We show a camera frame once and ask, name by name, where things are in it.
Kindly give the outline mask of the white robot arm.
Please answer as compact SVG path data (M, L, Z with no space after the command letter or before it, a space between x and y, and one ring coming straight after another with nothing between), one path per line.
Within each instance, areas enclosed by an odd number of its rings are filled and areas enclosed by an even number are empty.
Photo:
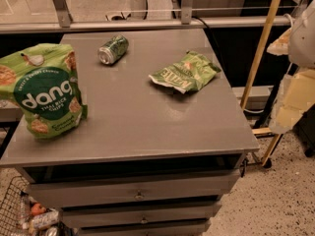
M284 134L315 104L315 1L268 46L267 52L287 55L289 62L298 66L293 76L283 76L271 113L269 128Z

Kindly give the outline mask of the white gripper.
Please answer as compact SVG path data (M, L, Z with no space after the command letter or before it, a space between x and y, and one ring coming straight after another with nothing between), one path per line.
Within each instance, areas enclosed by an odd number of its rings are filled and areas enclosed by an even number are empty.
M291 29L287 29L268 46L267 52L276 56L287 55L290 33ZM269 128L275 134L286 133L314 104L315 70L301 68L293 76L285 75L273 106Z

